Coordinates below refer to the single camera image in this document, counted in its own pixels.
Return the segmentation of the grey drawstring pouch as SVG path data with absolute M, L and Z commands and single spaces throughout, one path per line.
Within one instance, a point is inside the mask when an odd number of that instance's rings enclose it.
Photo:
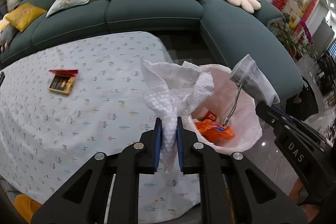
M 238 89 L 230 112 L 221 121 L 222 126 L 228 125 L 230 118 L 236 110 L 240 92 L 242 90 L 254 99 L 255 104 L 263 102 L 268 106 L 272 106 L 280 103 L 280 97 L 274 87 L 264 73 L 260 71 L 256 62 L 249 54 L 243 57 L 234 66 L 230 74 L 230 80 L 236 84 Z

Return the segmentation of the grey white plush toy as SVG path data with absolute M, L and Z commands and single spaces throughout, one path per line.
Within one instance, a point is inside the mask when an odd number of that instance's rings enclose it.
M 8 20 L 1 20 L 1 52 L 4 52 L 11 44 L 18 30 L 13 27 Z

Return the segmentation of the white red paper cup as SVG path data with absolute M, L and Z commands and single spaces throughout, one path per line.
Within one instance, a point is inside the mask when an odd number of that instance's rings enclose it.
M 207 109 L 206 107 L 197 108 L 197 110 L 195 110 L 195 113 L 194 113 L 194 118 L 199 121 L 203 121 L 207 119 L 213 122 L 218 121 L 218 116 L 214 114 L 212 111 L 210 111 L 209 109 Z

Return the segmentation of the orange plastic snack wrapper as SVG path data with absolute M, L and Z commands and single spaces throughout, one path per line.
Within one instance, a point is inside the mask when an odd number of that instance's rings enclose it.
M 210 119 L 194 123 L 200 134 L 208 141 L 215 143 L 222 139 L 232 139 L 235 133 L 229 126 L 221 126 L 219 123 Z

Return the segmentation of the yellow cushion left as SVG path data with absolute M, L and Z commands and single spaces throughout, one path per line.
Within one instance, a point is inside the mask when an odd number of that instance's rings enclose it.
M 45 12 L 47 12 L 45 9 L 27 2 L 6 14 L 5 19 L 19 32 L 23 32 L 35 19 Z

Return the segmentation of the red gold cigarette box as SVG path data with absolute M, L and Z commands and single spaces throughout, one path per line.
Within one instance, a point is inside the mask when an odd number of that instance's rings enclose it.
M 49 72 L 51 72 L 54 77 L 49 84 L 48 90 L 65 96 L 70 95 L 79 71 L 77 69 L 51 69 Z

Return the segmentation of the potted green plant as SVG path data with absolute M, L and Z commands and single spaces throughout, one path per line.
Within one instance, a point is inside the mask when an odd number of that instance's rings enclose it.
M 287 50 L 292 59 L 300 59 L 308 55 L 315 58 L 316 52 L 313 49 L 313 37 L 306 23 L 300 20 L 293 28 L 285 19 L 277 20 L 270 25 L 270 30 L 278 41 Z

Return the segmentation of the yellow stool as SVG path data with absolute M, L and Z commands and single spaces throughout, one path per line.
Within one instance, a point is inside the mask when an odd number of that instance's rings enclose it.
M 27 223 L 31 223 L 33 215 L 42 206 L 24 194 L 19 194 L 14 199 L 14 207 Z

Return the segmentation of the dark green sectional sofa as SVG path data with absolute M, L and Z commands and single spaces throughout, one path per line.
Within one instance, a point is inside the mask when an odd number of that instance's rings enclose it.
M 49 9 L 55 0 L 19 0 Z M 1 67 L 77 39 L 127 31 L 162 31 L 183 47 L 206 43 L 215 61 L 227 67 L 250 55 L 281 100 L 303 88 L 301 73 L 270 31 L 283 18 L 266 0 L 249 14 L 225 0 L 97 0 L 51 16 L 38 17 L 1 54 Z

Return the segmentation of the white paper towel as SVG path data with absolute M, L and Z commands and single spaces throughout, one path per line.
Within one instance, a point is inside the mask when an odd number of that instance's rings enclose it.
M 187 61 L 178 65 L 151 63 L 141 58 L 140 63 L 148 87 L 143 99 L 162 122 L 160 160 L 170 172 L 177 154 L 178 118 L 187 122 L 191 113 L 214 94 L 213 77 Z

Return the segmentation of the white lined trash bin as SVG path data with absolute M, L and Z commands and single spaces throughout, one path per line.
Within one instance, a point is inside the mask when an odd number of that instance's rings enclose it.
M 235 112 L 228 121 L 228 126 L 235 133 L 232 139 L 209 142 L 198 131 L 193 118 L 203 108 L 213 112 L 220 121 L 227 117 L 234 104 L 238 86 L 230 80 L 231 69 L 218 64 L 201 65 L 203 72 L 210 72 L 213 77 L 214 94 L 205 100 L 188 118 L 185 128 L 196 133 L 198 141 L 212 147 L 218 153 L 230 155 L 251 149 L 262 137 L 263 130 L 255 112 L 254 99 L 245 91 L 238 97 Z

